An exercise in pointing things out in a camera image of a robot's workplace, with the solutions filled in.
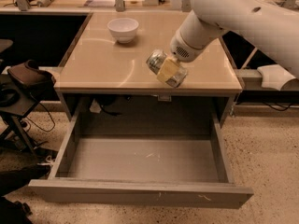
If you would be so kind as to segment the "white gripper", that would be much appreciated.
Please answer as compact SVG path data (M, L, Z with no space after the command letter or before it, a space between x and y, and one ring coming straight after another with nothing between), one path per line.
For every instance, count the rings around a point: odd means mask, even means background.
M188 46L179 31L176 31L170 42L171 53L181 62L193 62L203 51ZM157 78L163 83L176 84L175 74L180 65L172 58L166 58L158 71Z

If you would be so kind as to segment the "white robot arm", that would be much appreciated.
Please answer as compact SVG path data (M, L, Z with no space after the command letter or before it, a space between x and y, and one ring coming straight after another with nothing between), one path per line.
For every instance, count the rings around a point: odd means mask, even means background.
M191 11L170 41L170 55L190 63L232 31L299 77L299 13L264 0L190 0Z

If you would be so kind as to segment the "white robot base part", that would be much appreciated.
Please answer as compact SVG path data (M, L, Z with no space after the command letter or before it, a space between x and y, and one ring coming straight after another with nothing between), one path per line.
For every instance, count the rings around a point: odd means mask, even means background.
M262 76L262 87L280 91L295 76L279 64L260 66L257 71Z

